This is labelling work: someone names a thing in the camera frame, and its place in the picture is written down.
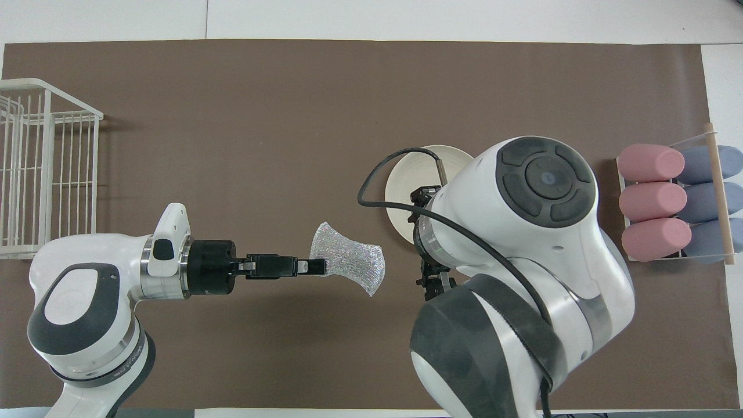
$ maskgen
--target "pink cylinder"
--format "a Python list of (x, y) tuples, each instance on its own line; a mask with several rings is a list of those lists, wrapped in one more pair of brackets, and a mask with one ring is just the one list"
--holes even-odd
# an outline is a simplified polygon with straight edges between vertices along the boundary
[(631, 258), (651, 261), (673, 254), (692, 239), (689, 224), (676, 218), (651, 219), (630, 225), (622, 234), (622, 246)]
[(633, 184), (619, 196), (619, 209), (633, 222), (667, 218), (686, 205), (684, 189), (667, 181)]
[(629, 181), (665, 181), (684, 170), (684, 156), (663, 145), (632, 144), (617, 157), (619, 174)]

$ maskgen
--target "white floor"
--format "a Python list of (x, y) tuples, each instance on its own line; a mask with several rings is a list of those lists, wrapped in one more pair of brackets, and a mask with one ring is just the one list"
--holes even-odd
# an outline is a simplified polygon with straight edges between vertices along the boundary
[[(204, 38), (703, 44), (718, 140), (743, 147), (735, 0), (0, 0), (0, 22), (0, 56), (13, 42)], [(743, 399), (743, 267), (726, 272)]]

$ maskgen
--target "plate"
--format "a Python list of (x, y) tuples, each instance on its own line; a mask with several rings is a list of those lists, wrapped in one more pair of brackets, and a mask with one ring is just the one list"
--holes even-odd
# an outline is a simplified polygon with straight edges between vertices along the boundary
[[(424, 147), (435, 152), (444, 162), (447, 179), (452, 181), (474, 158), (459, 148), (448, 145), (428, 145)], [(402, 157), (392, 168), (387, 178), (384, 199), (387, 202), (398, 202), (412, 205), (410, 193), (420, 186), (440, 184), (436, 163), (429, 155), (422, 152), (411, 152)], [(408, 242), (413, 243), (413, 224), (408, 222), (410, 212), (402, 209), (387, 209), (387, 216), (395, 230)]]

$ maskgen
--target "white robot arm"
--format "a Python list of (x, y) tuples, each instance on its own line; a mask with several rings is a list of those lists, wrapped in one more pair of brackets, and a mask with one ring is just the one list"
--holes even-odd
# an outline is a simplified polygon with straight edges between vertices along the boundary
[[(413, 212), (426, 289), (410, 341), (418, 377), (456, 418), (534, 418), (540, 392), (547, 412), (547, 393), (635, 311), (626, 264), (597, 224), (591, 168), (559, 141), (518, 137), (416, 190), (414, 208), (363, 200), (374, 173), (412, 150), (430, 154), (390, 155), (359, 203)], [(450, 269), (469, 280), (457, 286)]]
[(235, 276), (324, 274), (326, 261), (275, 254), (235, 257), (232, 241), (191, 240), (186, 208), (170, 204), (144, 237), (55, 239), (33, 259), (28, 338), (63, 382), (48, 418), (112, 417), (152, 369), (155, 345), (134, 315), (145, 299), (225, 295)]

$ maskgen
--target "round button pad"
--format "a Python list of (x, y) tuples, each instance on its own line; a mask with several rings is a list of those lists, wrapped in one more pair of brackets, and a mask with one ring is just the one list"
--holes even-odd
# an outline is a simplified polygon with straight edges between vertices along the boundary
[(596, 199), (595, 179), (583, 157), (550, 138), (521, 137), (502, 147), (496, 183), (514, 212), (547, 228), (579, 222)]

